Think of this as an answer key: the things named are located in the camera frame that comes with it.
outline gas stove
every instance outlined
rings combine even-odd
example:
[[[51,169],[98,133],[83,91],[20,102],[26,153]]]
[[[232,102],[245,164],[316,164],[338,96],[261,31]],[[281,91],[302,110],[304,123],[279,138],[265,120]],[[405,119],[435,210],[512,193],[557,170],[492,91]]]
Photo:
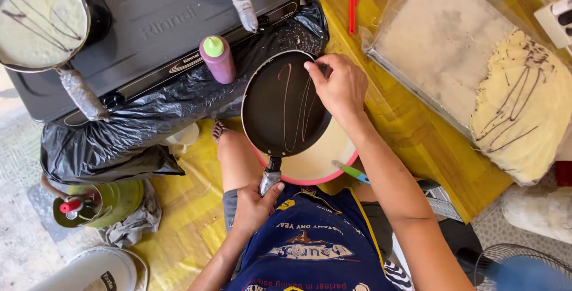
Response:
[[[224,36],[231,46],[253,34],[241,27],[232,0],[89,0],[111,14],[100,40],[72,60],[109,111],[201,64],[200,41]],[[292,16],[300,0],[252,0],[260,27]],[[23,74],[8,70],[32,119],[81,126],[87,118],[76,108],[54,71]]]

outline plastic bag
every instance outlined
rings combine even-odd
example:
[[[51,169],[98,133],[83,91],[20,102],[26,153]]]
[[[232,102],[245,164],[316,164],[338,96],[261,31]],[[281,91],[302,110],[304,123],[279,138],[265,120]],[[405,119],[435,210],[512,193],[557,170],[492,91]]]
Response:
[[[376,35],[361,28],[363,50],[472,140],[471,114],[498,44],[518,28],[555,53],[502,1],[389,0]]]
[[[203,118],[240,116],[242,97],[254,71],[267,58],[288,49],[318,55],[329,40],[321,5],[311,0],[293,17],[233,49],[237,80],[220,84],[204,63],[175,82],[112,113],[112,121],[83,128],[47,124],[41,139],[41,164],[50,180],[78,185],[184,175],[167,147],[158,143]]]

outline crepe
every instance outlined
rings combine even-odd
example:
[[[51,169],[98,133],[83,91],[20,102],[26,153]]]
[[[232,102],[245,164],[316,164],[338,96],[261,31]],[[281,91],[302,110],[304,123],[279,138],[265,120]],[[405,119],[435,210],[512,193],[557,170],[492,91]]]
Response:
[[[0,0],[0,62],[48,68],[83,44],[88,16],[82,0]]]
[[[572,115],[572,75],[520,30],[489,60],[471,115],[473,140],[501,169],[534,184],[554,161]]]

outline taped pan handle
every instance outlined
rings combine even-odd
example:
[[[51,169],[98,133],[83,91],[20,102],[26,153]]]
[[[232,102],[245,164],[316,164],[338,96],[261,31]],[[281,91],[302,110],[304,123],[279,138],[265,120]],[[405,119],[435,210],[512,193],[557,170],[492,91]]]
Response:
[[[232,0],[234,7],[239,12],[240,22],[251,33],[258,31],[258,18],[252,6],[251,0]]]
[[[81,73],[67,63],[55,68],[60,75],[63,88],[74,101],[75,105],[90,121],[104,120],[110,122],[111,118],[104,105],[90,90]]]
[[[270,162],[268,162],[268,167],[264,170],[264,175],[262,176],[262,181],[258,189],[260,196],[266,195],[272,186],[280,182],[280,177],[282,176],[280,166],[282,166],[282,158],[270,157]]]

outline foot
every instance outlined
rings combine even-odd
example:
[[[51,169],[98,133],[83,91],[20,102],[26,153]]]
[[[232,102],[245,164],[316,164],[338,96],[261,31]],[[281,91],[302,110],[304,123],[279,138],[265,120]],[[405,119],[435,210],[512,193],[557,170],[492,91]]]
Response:
[[[222,120],[217,120],[213,126],[213,131],[212,131],[214,142],[218,144],[220,136],[222,136],[225,133],[225,131],[228,130],[230,130],[230,128],[227,125],[225,125],[225,123]]]

